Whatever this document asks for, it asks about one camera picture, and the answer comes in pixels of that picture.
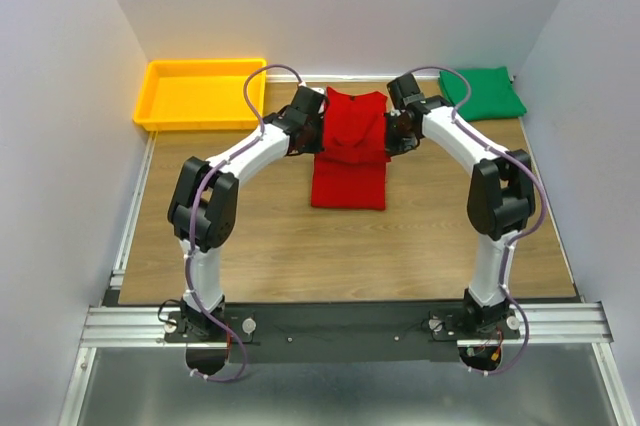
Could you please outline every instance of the gray wall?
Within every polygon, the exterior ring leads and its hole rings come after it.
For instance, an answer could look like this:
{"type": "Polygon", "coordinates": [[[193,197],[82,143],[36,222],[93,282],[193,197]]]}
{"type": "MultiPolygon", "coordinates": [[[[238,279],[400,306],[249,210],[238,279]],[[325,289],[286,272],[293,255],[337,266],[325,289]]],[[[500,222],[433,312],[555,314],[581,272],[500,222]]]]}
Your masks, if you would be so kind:
{"type": "Polygon", "coordinates": [[[0,0],[0,423],[57,424],[144,141],[116,0],[0,0]]]}
{"type": "Polygon", "coordinates": [[[516,87],[579,290],[640,417],[640,0],[561,0],[516,87]]]}
{"type": "Polygon", "coordinates": [[[522,66],[558,0],[118,0],[150,59],[251,57],[306,74],[426,61],[522,66]]]}

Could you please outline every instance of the orange plastic tray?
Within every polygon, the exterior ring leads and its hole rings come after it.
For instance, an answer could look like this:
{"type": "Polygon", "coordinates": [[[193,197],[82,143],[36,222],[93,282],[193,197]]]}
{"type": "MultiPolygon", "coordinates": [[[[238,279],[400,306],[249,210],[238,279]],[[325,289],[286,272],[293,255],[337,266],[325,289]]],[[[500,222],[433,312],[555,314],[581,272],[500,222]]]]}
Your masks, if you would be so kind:
{"type": "MultiPolygon", "coordinates": [[[[264,59],[151,61],[133,121],[147,131],[253,129],[258,120],[244,101],[242,86],[264,59]]],[[[266,72],[249,85],[262,115],[266,72]]]]}

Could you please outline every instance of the red cloth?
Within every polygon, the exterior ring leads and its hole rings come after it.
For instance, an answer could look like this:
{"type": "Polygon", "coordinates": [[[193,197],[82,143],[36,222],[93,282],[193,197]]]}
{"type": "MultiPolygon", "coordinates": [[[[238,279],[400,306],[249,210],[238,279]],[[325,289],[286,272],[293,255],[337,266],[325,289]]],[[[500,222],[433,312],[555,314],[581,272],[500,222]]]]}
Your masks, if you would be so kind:
{"type": "Polygon", "coordinates": [[[315,156],[311,206],[385,209],[387,97],[350,96],[327,88],[324,151],[315,156]]]}

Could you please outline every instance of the green towel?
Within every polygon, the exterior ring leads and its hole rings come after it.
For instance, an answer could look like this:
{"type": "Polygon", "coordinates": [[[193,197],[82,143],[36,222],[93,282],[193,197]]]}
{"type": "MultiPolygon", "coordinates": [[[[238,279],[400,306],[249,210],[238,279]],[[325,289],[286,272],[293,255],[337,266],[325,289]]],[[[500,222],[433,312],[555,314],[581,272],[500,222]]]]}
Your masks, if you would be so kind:
{"type": "MultiPolygon", "coordinates": [[[[460,69],[458,72],[471,84],[471,99],[460,108],[467,121],[479,119],[518,118],[527,112],[513,90],[507,68],[460,69]]],[[[440,73],[442,94],[454,105],[464,98],[467,88],[451,73],[440,73]]]]}

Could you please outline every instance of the wooden surface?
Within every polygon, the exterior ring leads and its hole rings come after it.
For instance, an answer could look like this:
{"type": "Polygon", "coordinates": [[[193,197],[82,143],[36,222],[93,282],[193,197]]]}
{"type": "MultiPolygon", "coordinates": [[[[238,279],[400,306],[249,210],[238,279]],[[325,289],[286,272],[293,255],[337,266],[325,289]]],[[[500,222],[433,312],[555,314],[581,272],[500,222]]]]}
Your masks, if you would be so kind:
{"type": "MultiPolygon", "coordinates": [[[[361,94],[381,83],[333,85],[361,94]]],[[[423,83],[428,96],[434,82],[423,83]]],[[[293,96],[268,84],[265,113],[293,96]]],[[[476,122],[509,149],[526,144],[517,120],[476,122]]],[[[247,133],[171,132],[157,137],[120,295],[121,304],[158,304],[184,289],[182,253],[166,213],[184,161],[224,151],[247,133]]],[[[285,158],[240,191],[235,230],[222,253],[230,301],[340,301],[461,298],[473,274],[476,232],[466,215],[469,177],[439,146],[393,158],[387,210],[343,211],[309,205],[313,157],[285,158]]],[[[549,219],[518,244],[512,291],[519,297],[573,296],[549,219]]]]}

